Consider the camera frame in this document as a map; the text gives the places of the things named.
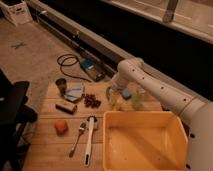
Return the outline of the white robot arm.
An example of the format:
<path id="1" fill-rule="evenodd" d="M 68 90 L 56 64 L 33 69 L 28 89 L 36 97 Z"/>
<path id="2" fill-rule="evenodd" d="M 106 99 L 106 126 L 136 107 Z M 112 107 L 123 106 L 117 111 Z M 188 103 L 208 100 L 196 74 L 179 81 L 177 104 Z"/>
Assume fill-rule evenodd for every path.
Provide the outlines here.
<path id="1" fill-rule="evenodd" d="M 213 171 L 213 102 L 203 102 L 165 83 L 144 70 L 141 58 L 119 62 L 111 79 L 114 91 L 123 91 L 135 82 L 176 114 L 189 127 L 184 171 Z"/>

